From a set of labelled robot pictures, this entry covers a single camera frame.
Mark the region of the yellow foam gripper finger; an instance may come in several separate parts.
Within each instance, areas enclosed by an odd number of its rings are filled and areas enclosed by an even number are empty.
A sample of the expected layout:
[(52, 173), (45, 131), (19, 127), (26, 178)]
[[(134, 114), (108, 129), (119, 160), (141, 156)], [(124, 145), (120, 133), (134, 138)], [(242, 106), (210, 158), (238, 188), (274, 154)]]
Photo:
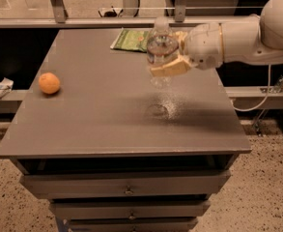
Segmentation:
[(179, 43), (179, 51), (181, 54), (184, 53), (184, 45), (185, 45), (185, 38), (187, 36), (187, 32), (186, 31), (177, 31), (175, 33), (175, 37)]
[(175, 76), (187, 73), (193, 67), (193, 63), (180, 55), (177, 59), (157, 67), (150, 67), (150, 73), (155, 77)]

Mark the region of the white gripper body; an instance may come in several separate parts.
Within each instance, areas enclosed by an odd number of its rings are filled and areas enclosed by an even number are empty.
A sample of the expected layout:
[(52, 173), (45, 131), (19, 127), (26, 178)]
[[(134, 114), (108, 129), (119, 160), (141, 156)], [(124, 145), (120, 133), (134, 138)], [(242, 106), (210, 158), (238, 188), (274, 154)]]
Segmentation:
[(209, 23), (193, 27), (185, 37), (184, 54), (200, 70), (219, 68), (224, 60), (221, 25)]

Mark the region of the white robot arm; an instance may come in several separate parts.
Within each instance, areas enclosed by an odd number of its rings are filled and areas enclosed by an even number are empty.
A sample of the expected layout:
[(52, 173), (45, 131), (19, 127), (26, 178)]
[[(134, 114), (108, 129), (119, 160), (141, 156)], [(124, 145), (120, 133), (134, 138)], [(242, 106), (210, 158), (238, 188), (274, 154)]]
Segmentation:
[(184, 34), (176, 57), (150, 65), (150, 73), (175, 76), (192, 68), (215, 69), (232, 62), (283, 64), (283, 0), (269, 0), (259, 15), (193, 27)]

